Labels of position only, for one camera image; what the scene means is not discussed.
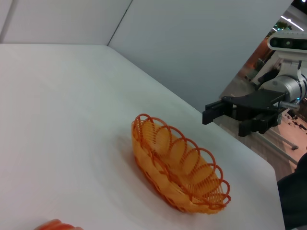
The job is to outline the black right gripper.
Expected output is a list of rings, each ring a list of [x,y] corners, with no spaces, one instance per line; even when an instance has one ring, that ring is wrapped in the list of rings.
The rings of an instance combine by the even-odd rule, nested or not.
[[[259,89],[245,96],[225,96],[220,101],[205,106],[202,123],[207,125],[223,115],[240,121],[238,135],[246,137],[253,132],[264,134],[279,124],[280,113],[273,106],[286,98],[285,92]]]

